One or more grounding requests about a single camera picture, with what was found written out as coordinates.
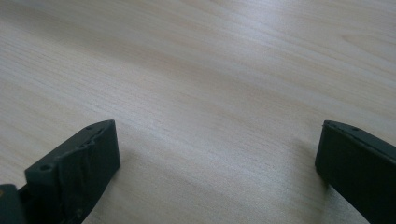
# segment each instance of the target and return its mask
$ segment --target table surface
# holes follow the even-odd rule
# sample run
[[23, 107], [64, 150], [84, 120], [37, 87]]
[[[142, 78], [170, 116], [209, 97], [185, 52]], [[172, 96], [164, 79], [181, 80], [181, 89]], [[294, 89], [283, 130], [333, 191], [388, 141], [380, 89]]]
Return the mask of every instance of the table surface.
[[366, 223], [315, 171], [325, 119], [396, 144], [393, 0], [0, 1], [0, 181], [114, 119], [84, 223]]

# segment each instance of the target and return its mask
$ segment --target wooden table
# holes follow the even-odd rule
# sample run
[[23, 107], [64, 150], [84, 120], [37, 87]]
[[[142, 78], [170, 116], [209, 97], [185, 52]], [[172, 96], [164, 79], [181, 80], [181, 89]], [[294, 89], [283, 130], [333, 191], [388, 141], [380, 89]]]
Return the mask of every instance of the wooden table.
[[0, 181], [117, 122], [84, 223], [365, 223], [315, 171], [321, 124], [396, 144], [396, 4], [0, 1]]

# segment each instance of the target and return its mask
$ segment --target textured plastic surface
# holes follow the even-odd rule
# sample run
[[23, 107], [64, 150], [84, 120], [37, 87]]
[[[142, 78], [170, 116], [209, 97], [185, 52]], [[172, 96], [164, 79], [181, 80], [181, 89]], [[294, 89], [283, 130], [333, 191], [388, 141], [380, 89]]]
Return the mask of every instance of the textured plastic surface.
[[20, 197], [14, 185], [0, 185], [0, 223], [25, 223]]
[[19, 190], [15, 209], [22, 207], [28, 224], [79, 224], [94, 208], [119, 168], [115, 121], [95, 123], [25, 171], [27, 184]]
[[356, 127], [326, 120], [315, 165], [370, 223], [396, 223], [396, 147]]

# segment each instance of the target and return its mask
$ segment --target hole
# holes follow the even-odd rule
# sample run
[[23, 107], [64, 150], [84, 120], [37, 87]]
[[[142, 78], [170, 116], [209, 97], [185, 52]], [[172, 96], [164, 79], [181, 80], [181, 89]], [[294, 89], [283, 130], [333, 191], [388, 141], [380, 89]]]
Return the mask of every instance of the hole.
[[50, 169], [50, 165], [42, 165], [40, 166], [40, 171], [48, 171]]

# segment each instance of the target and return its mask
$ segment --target black object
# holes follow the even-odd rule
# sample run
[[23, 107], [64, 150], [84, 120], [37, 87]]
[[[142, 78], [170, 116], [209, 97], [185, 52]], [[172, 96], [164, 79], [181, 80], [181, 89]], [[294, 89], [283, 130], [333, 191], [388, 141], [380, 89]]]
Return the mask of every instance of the black object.
[[315, 165], [370, 223], [396, 223], [396, 147], [353, 126], [326, 120]]
[[90, 125], [25, 170], [20, 190], [0, 185], [0, 223], [82, 223], [119, 168], [115, 121]]

